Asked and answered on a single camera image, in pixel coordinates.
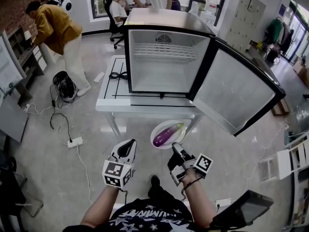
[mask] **black wheel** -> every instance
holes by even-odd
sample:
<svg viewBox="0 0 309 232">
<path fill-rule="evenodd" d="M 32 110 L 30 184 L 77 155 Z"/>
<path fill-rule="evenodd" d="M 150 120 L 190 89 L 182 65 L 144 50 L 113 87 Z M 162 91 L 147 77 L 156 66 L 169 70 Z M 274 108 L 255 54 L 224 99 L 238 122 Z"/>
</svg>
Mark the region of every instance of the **black wheel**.
<svg viewBox="0 0 309 232">
<path fill-rule="evenodd" d="M 17 163 L 16 163 L 16 159 L 14 157 L 10 157 L 10 159 L 9 159 L 9 168 L 13 172 L 16 172 Z"/>
</svg>

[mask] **eggplant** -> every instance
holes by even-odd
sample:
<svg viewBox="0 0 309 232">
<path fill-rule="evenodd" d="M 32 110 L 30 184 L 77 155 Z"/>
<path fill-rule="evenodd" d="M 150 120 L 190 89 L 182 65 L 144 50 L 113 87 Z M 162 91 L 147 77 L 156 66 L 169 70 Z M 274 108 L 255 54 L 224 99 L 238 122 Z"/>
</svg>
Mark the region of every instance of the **eggplant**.
<svg viewBox="0 0 309 232">
<path fill-rule="evenodd" d="M 154 146 L 160 147 L 161 145 L 163 145 L 174 133 L 176 133 L 183 126 L 183 123 L 178 123 L 161 131 L 153 140 Z"/>
</svg>

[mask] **white drawer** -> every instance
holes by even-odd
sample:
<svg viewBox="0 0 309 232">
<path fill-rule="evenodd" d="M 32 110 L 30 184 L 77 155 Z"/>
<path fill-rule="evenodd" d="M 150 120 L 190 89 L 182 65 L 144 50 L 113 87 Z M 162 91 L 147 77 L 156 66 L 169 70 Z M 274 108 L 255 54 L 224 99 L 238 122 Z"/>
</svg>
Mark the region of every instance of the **white drawer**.
<svg viewBox="0 0 309 232">
<path fill-rule="evenodd" d="M 46 66 L 47 66 L 47 64 L 46 64 L 45 60 L 43 59 L 43 57 L 41 57 L 41 58 L 39 59 L 39 66 L 40 66 L 40 68 L 42 69 L 42 71 L 44 71 L 45 68 L 46 68 Z"/>
<path fill-rule="evenodd" d="M 33 54 L 34 55 L 36 55 L 37 53 L 38 53 L 38 51 L 39 51 L 40 49 L 39 49 L 39 47 L 38 46 L 36 46 L 34 49 L 33 49 Z"/>
<path fill-rule="evenodd" d="M 34 55 L 34 57 L 36 58 L 36 60 L 39 60 L 39 58 L 42 56 L 41 51 L 38 51 L 37 54 Z"/>
</svg>

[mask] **baseboard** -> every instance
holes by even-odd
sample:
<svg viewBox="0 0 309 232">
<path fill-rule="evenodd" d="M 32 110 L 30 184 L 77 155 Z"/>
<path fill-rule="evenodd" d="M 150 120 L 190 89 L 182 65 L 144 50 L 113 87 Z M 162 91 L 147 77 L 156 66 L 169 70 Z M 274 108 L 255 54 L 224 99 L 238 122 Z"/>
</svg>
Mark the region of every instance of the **baseboard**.
<svg viewBox="0 0 309 232">
<path fill-rule="evenodd" d="M 97 34 L 97 33 L 108 33 L 110 32 L 109 29 L 105 29 L 105 30 L 98 30 L 98 31 L 90 31 L 90 32 L 85 32 L 85 33 L 82 33 L 82 36 L 85 36 L 85 35 L 90 35 L 90 34 Z"/>
</svg>

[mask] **white bowl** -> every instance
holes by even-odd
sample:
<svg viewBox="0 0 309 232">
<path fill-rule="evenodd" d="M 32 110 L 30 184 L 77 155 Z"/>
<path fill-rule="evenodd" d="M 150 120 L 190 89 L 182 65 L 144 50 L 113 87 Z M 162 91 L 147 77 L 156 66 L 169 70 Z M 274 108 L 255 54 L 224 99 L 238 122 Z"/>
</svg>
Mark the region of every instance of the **white bowl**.
<svg viewBox="0 0 309 232">
<path fill-rule="evenodd" d="M 168 120 L 168 121 L 164 121 L 163 123 L 159 124 L 156 128 L 154 128 L 153 132 L 150 135 L 150 142 L 151 144 L 154 146 L 154 138 L 163 130 L 165 130 L 166 128 L 178 124 L 178 123 L 182 123 L 179 120 Z M 160 147 L 156 147 L 158 149 L 169 149 L 172 148 L 172 143 L 176 142 L 176 143 L 180 143 L 181 140 L 184 138 L 185 135 L 185 126 L 181 127 L 178 131 L 176 131 L 163 145 L 161 145 Z"/>
</svg>

